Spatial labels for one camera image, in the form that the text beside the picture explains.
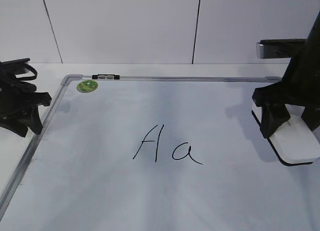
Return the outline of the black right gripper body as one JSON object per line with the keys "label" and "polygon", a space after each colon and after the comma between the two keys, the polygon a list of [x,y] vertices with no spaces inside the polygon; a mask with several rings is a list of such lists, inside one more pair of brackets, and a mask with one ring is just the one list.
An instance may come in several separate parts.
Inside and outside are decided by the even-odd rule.
{"label": "black right gripper body", "polygon": [[320,106],[320,37],[309,36],[290,62],[280,81],[256,88],[252,99],[256,106],[290,104]]}

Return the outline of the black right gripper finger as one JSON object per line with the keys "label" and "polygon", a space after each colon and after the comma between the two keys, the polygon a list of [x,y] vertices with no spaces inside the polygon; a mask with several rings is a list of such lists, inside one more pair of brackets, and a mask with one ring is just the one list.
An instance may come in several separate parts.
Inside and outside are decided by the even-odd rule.
{"label": "black right gripper finger", "polygon": [[272,136],[291,117],[285,104],[266,103],[261,110],[260,131],[264,138]]}
{"label": "black right gripper finger", "polygon": [[317,129],[320,126],[320,106],[306,106],[301,119],[311,131]]}

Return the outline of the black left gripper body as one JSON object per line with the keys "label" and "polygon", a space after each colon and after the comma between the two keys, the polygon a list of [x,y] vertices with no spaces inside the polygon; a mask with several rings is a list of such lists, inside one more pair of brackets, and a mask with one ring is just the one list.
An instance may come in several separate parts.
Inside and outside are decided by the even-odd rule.
{"label": "black left gripper body", "polygon": [[31,107],[51,105],[52,97],[48,92],[37,92],[35,84],[30,81],[37,77],[5,76],[0,77],[0,117],[3,120],[17,121],[21,111]]}

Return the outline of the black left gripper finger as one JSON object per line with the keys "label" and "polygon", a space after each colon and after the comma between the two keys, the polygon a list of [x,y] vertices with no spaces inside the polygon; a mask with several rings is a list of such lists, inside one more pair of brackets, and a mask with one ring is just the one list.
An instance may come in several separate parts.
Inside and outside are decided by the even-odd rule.
{"label": "black left gripper finger", "polygon": [[38,107],[30,107],[18,113],[16,118],[20,127],[18,128],[18,135],[26,135],[28,130],[31,130],[35,135],[40,135],[43,125],[39,116]]}
{"label": "black left gripper finger", "polygon": [[4,129],[7,129],[17,134],[20,137],[25,138],[27,135],[27,126],[20,122],[11,121],[11,120],[1,120],[0,126]]}

